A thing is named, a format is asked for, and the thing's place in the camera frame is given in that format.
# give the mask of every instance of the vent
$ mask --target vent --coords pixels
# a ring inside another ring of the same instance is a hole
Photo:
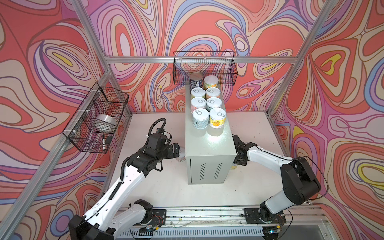
[[[148,238],[139,230],[131,229],[134,238]],[[264,236],[263,227],[162,227],[153,232],[152,238],[182,238],[182,237],[255,237]],[[118,239],[132,239],[131,233],[123,232]]]
[[[221,171],[221,166],[222,165],[223,165],[223,163],[220,163],[220,164],[217,165],[216,172],[215,172],[215,175],[214,175],[214,180],[218,179],[218,176],[220,175],[220,171]]]
[[[202,180],[204,178],[204,174],[205,174],[205,163],[200,165],[200,179],[199,180]]]

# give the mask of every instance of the can on table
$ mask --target can on table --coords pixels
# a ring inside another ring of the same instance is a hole
[[[204,108],[193,111],[193,126],[197,129],[204,129],[208,126],[209,112]]]
[[[205,109],[205,105],[207,104],[207,101],[202,97],[195,97],[191,99],[191,113],[195,111],[198,108]]]
[[[220,98],[212,97],[207,100],[207,105],[205,109],[207,111],[211,111],[212,108],[221,108],[222,104],[223,104],[223,101],[221,101]]]
[[[194,88],[203,87],[203,74],[200,72],[194,72],[189,75],[189,91],[191,92]]]
[[[208,88],[206,91],[205,91],[205,99],[208,100],[208,98],[211,98],[211,97],[220,97],[220,89],[218,88]]]
[[[205,90],[202,88],[194,88],[191,91],[191,98],[201,97],[205,98]]]
[[[209,126],[213,128],[222,128],[227,118],[227,113],[222,108],[212,108],[209,111]]]
[[[204,90],[207,90],[208,88],[214,88],[218,84],[218,78],[215,75],[208,75],[204,78]]]

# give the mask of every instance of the psychedelic patterned wallpaper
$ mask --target psychedelic patterned wallpaper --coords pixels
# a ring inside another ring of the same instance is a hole
[[[173,51],[233,50],[236,56],[296,56],[322,0],[85,1],[110,56],[173,56]],[[132,111],[183,111],[184,86],[173,64],[114,64]],[[239,63],[234,87],[222,91],[229,111],[264,111],[288,64]]]
[[[316,204],[340,239],[384,239],[383,39],[383,1],[339,1],[273,114],[291,156],[324,172]]]
[[[103,72],[69,0],[0,1],[0,220]],[[92,205],[114,147],[105,155],[69,147],[15,239],[57,236]]]

